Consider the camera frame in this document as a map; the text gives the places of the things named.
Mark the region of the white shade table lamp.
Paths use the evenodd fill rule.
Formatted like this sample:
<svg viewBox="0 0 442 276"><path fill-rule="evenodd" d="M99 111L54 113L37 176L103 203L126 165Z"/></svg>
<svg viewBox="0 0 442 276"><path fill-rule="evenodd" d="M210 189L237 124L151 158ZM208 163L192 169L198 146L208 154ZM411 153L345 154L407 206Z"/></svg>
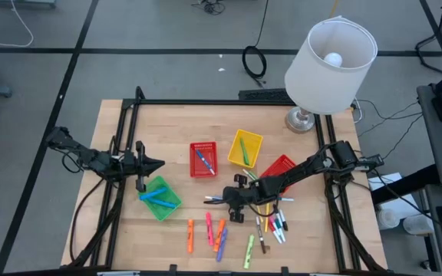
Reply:
<svg viewBox="0 0 442 276"><path fill-rule="evenodd" d="M285 91L295 103L286 126L304 133L316 115L348 109L377 55L372 34L347 18L314 25L285 73Z"/></svg>

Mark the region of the grey cart base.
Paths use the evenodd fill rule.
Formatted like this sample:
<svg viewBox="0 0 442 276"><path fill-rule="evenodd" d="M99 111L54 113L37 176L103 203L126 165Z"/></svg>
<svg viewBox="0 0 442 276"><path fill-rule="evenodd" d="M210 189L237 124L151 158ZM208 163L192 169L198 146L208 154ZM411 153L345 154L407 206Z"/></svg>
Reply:
<svg viewBox="0 0 442 276"><path fill-rule="evenodd" d="M54 9L56 0L0 0L0 5L47 5L50 9Z"/></svg>

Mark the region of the blue highlighter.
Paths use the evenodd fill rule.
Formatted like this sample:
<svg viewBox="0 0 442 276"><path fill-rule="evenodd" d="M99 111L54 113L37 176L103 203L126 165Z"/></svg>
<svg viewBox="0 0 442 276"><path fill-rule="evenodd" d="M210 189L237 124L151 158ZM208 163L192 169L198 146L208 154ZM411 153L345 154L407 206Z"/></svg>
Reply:
<svg viewBox="0 0 442 276"><path fill-rule="evenodd" d="M163 207L169 208L169 209L175 209L177 207L177 204L172 202L165 202L160 199L154 199L154 198L148 198L146 199L146 202L150 202L152 204L161 205Z"/></svg>
<svg viewBox="0 0 442 276"><path fill-rule="evenodd" d="M165 193L166 191L167 191L167 187L162 187L162 188L156 189L156 190L154 190L152 192L148 192L148 193L145 193L143 195L139 195L139 199L141 201L148 200L148 199L153 198L154 196L158 196L158 195L160 195L162 193Z"/></svg>

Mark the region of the orange highlighter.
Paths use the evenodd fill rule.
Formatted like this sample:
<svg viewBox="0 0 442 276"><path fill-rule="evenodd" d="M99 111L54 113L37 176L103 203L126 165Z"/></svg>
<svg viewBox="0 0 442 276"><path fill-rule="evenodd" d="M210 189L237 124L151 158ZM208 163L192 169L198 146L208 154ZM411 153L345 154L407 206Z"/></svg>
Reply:
<svg viewBox="0 0 442 276"><path fill-rule="evenodd" d="M192 219L188 220L187 228L187 252L189 254L193 253L193 242L194 242L194 221Z"/></svg>
<svg viewBox="0 0 442 276"><path fill-rule="evenodd" d="M223 230L225 228L226 225L226 220L224 218L221 218L219 220L219 224L218 224L218 229L217 229L217 233L216 233L216 237L215 237L215 242L214 242L214 246L213 246L213 250L215 252L218 252L219 247L220 247L220 243L221 243L221 238L223 235Z"/></svg>

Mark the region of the green plastic basket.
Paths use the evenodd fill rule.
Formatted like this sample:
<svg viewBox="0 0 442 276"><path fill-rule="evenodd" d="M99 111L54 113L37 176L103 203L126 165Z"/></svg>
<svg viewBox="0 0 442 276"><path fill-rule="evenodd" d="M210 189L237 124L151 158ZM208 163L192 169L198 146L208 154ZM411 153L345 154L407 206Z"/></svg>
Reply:
<svg viewBox="0 0 442 276"><path fill-rule="evenodd" d="M143 195L145 193L152 192L152 191L162 188L162 187L167 187L167 191L165 193L160 194L160 195L156 195L153 198L160 199L165 202L175 203L175 204L177 204L177 207L175 209L169 209L169 208L163 207L161 205L152 204L150 202L146 202L146 200L141 201L139 199L141 202L143 202L147 206L147 208L151 211L153 216L158 221L163 221L163 220L167 219L172 213L174 213L182 205L182 200L180 199L180 197L174 192L173 188L169 185L169 183L162 176L156 176L154 179L152 179L147 184L147 191L146 192L139 192L138 193L138 198L139 198L139 195Z"/></svg>

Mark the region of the purple highlighter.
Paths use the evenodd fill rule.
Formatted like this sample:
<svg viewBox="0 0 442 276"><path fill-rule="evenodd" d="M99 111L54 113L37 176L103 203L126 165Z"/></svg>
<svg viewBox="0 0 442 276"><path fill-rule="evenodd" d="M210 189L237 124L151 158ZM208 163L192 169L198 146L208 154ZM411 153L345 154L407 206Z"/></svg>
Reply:
<svg viewBox="0 0 442 276"><path fill-rule="evenodd" d="M226 247L227 235L228 235L228 229L225 228L225 229L223 229L221 240L220 240L220 243L219 243L218 252L217 252L217 255L216 255L216 261L217 262L221 262L222 261L223 252L224 252L224 249Z"/></svg>

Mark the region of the white paper sheet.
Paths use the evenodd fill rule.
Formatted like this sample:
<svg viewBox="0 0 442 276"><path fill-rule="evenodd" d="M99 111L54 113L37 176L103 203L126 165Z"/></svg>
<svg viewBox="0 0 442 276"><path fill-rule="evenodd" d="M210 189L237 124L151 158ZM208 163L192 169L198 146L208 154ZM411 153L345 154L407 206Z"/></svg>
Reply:
<svg viewBox="0 0 442 276"><path fill-rule="evenodd" d="M403 180L399 172L380 176L372 175L368 179L368 184L372 191L383 189L384 191L393 190L397 194L407 194L416 190L410 182Z"/></svg>

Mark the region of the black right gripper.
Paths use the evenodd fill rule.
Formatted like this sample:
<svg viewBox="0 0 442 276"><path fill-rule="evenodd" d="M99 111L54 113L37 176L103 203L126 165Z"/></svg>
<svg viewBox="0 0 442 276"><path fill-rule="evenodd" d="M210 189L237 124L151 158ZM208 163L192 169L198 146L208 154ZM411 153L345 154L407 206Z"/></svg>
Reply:
<svg viewBox="0 0 442 276"><path fill-rule="evenodd" d="M234 186L226 186L222 192L209 195L209 205L229 205L229 220L244 223L245 215L242 213L245 206L254 211L254 205L259 198L257 183L249 181L246 176L235 174Z"/></svg>

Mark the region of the light green highlighter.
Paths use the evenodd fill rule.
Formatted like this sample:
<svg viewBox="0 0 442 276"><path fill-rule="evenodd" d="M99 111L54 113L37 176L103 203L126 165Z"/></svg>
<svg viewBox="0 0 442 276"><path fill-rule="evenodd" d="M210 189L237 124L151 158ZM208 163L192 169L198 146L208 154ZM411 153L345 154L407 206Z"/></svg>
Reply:
<svg viewBox="0 0 442 276"><path fill-rule="evenodd" d="M255 236L253 234L251 234L249 236L249 240L248 240L248 244L247 244L247 248L246 248L246 254L245 254L245 258L244 258L244 262L243 262L244 269L249 269L249 267L250 267L254 241L255 241Z"/></svg>

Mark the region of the yellow plastic basket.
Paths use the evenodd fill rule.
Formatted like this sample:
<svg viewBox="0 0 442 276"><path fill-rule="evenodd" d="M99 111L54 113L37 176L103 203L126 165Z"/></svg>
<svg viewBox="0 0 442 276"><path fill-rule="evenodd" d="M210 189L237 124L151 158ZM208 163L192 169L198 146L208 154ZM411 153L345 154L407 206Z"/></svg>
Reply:
<svg viewBox="0 0 442 276"><path fill-rule="evenodd" d="M242 157L242 149L239 143L239 138L242 137L245 142L246 151L249 155L249 161L250 165L247 166L243 162ZM256 160L259 155L259 151L262 146L263 137L256 133L251 133L249 131L238 129L236 131L236 135L233 139L233 143L231 145L229 154L228 154L228 161L232 164L242 166L245 168L254 168L256 164Z"/></svg>

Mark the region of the red plastic basket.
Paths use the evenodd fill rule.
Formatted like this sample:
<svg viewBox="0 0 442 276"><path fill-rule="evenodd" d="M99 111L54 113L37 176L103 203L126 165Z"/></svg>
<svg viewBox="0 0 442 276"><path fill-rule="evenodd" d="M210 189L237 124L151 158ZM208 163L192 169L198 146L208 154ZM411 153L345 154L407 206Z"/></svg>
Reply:
<svg viewBox="0 0 442 276"><path fill-rule="evenodd" d="M212 175L197 156L199 150L207 162L212 166L215 175ZM190 176L193 178L214 177L218 174L217 148L215 142L195 142L190 144Z"/></svg>
<svg viewBox="0 0 442 276"><path fill-rule="evenodd" d="M279 176L293 167L295 163L287 155L281 155L260 177Z"/></svg>

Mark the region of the white round container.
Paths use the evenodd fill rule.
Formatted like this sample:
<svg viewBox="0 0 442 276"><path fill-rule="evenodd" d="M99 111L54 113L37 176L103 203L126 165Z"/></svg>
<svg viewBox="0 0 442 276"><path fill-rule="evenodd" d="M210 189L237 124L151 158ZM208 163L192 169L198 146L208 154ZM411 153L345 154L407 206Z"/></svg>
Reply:
<svg viewBox="0 0 442 276"><path fill-rule="evenodd" d="M380 231L396 228L400 224L400 219L392 209L376 211L376 219Z"/></svg>
<svg viewBox="0 0 442 276"><path fill-rule="evenodd" d="M410 235L429 235L434 233L434 223L425 215L414 215L405 218L403 227Z"/></svg>

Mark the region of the pink highlighter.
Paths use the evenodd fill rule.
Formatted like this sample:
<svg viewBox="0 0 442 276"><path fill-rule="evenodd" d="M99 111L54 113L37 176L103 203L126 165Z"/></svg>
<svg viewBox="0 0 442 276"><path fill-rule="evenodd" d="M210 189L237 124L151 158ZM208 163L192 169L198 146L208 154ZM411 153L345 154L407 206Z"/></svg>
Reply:
<svg viewBox="0 0 442 276"><path fill-rule="evenodd" d="M214 246L214 237L213 237L213 222L211 218L211 214L206 212L206 233L208 238L209 246Z"/></svg>

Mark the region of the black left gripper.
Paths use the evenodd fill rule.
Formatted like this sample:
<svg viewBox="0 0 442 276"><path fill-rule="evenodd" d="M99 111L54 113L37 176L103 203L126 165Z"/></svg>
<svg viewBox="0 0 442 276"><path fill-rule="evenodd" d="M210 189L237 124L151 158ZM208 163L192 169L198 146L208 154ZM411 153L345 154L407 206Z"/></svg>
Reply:
<svg viewBox="0 0 442 276"><path fill-rule="evenodd" d="M138 192L146 192L146 185L143 180L143 158L145 147L141 141L136 142L136 151L138 156L135 156L130 150L124 153L122 159L122 176L137 176L136 190ZM146 176L149 177L152 173L165 165L164 160L153 159L145 156Z"/></svg>

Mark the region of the black keyboard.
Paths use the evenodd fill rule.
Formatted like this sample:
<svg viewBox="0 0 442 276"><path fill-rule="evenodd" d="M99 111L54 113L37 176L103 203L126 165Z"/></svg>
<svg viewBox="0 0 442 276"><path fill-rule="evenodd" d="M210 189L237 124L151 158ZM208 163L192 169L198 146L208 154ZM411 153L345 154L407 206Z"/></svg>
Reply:
<svg viewBox="0 0 442 276"><path fill-rule="evenodd" d="M292 102L284 88L258 89L258 90L240 90L240 100L264 100L271 102Z"/></svg>

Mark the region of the black desk crossbar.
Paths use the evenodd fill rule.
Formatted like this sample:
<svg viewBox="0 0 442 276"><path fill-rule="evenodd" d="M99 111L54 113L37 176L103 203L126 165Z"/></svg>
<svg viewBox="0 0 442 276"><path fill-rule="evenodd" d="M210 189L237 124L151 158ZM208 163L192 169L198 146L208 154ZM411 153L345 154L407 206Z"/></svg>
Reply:
<svg viewBox="0 0 442 276"><path fill-rule="evenodd" d="M419 191L427 185L439 185L440 177L435 164L424 167L398 181L386 183L384 177L375 173L383 186L371 193L375 205L397 199L412 192Z"/></svg>

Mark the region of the black aluminium table frame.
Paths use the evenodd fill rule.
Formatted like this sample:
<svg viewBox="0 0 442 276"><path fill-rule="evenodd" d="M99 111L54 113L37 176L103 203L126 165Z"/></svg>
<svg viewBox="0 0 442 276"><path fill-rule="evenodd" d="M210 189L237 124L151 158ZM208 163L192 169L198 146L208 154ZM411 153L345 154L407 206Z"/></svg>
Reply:
<svg viewBox="0 0 442 276"><path fill-rule="evenodd" d="M217 262L209 246L205 215L214 221L228 218L225 205L204 204L206 196L222 192L233 182L241 167L227 157L238 129L263 137L255 171L267 169L279 156L304 161L327 142L347 140L354 148L359 142L350 111L322 117L319 125L303 134L287 129L288 103L251 103L241 100L153 100L140 103L136 140L146 153L165 161L157 171L182 200L167 219L158 221L137 197L135 181L127 181L117 228L108 231L98 254L99 261L113 269L148 273L167 271L177 265L178 274L235 273L242 270L249 236L256 233L254 212L245 210L244 223L229 222L228 241L222 261ZM218 174L190 176L190 144L215 142ZM354 265L350 244L343 230L332 221L330 199L325 196L325 177L312 176L289 189L282 211L288 220L286 242L279 244L268 233L261 248L252 252L250 270L255 273L280 272L286 266L292 273L338 273L366 271ZM193 253L187 252L188 220L194 221Z"/></svg>

